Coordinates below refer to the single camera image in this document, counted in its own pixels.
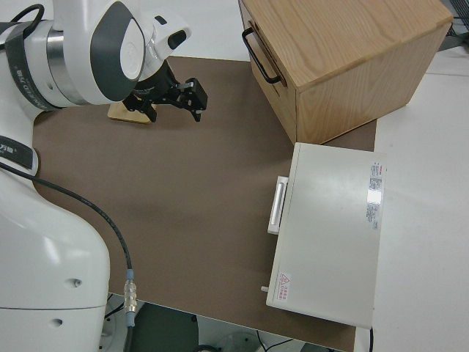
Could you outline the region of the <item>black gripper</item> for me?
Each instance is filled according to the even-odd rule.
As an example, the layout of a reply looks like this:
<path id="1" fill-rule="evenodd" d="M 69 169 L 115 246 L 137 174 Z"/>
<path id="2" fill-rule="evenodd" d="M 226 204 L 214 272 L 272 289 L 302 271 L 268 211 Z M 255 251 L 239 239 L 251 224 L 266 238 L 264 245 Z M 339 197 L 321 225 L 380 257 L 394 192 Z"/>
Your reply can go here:
<path id="1" fill-rule="evenodd" d="M 128 110 L 125 119 L 137 123 L 156 122 L 157 112 L 152 103 L 185 109 L 199 122 L 202 112 L 207 109 L 207 93 L 197 78 L 190 78 L 180 84 L 171 67 L 162 65 L 152 76 L 139 81 L 123 100 Z"/>

